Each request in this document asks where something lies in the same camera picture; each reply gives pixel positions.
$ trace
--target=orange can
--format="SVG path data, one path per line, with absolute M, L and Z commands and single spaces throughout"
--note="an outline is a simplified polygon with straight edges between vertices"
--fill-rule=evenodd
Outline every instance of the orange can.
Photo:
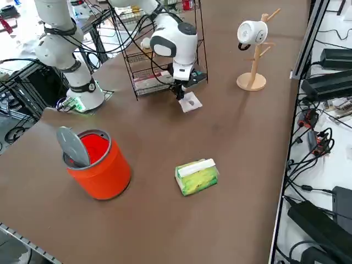
M 131 174 L 115 140 L 98 129 L 87 130 L 78 137 L 87 149 L 90 165 L 78 167 L 64 153 L 68 173 L 95 199 L 108 200 L 121 194 L 127 188 Z

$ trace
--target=wooden mug stand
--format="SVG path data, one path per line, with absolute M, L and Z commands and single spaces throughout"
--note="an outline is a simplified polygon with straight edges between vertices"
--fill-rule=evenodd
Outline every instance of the wooden mug stand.
M 270 19 L 272 19 L 277 13 L 280 12 L 280 8 L 277 9 L 272 15 L 262 14 L 261 21 L 267 23 Z M 263 45 L 267 45 L 268 47 L 263 50 Z M 250 73 L 244 73 L 237 78 L 237 85 L 246 91 L 259 91 L 263 89 L 266 85 L 266 79 L 263 75 L 257 73 L 259 59 L 268 51 L 271 47 L 275 46 L 273 42 L 264 42 L 255 47 L 254 58 L 246 59 L 246 61 L 253 61 L 252 71 Z

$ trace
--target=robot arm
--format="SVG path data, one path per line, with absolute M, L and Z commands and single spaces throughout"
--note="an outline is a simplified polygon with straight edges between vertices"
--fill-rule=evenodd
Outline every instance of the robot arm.
M 104 93 L 91 76 L 85 63 L 73 52 L 81 45 L 83 32 L 70 17 L 66 0 L 35 0 L 39 17 L 47 24 L 47 35 L 35 48 L 37 58 L 45 65 L 56 67 L 70 84 L 68 100 L 78 112 L 100 106 Z
M 110 0 L 112 6 L 131 4 L 141 7 L 157 24 L 150 39 L 152 50 L 164 57 L 173 58 L 173 78 L 188 81 L 196 60 L 196 29 L 171 13 L 157 0 Z M 56 67 L 67 78 L 70 89 L 67 92 L 68 105 L 78 112 L 85 112 L 100 106 L 104 94 L 92 78 L 85 63 L 73 56 L 81 46 L 82 30 L 70 17 L 66 0 L 35 0 L 39 17 L 51 27 L 35 49 L 37 58 L 45 65 Z
M 173 58 L 173 78 L 188 81 L 196 61 L 198 35 L 194 26 L 166 11 L 157 0 L 109 0 L 114 7 L 139 6 L 157 25 L 150 47 L 159 56 Z

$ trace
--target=green tissue box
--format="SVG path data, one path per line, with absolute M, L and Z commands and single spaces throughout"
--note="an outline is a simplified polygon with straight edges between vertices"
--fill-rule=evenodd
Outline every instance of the green tissue box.
M 175 178 L 183 195 L 197 193 L 218 182 L 219 172 L 212 158 L 176 167 Z

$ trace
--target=open lid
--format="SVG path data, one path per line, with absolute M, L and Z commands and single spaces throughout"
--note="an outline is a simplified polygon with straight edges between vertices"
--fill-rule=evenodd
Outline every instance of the open lid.
M 56 132 L 57 140 L 63 150 L 76 164 L 82 167 L 90 165 L 86 147 L 80 138 L 69 128 L 60 127 Z

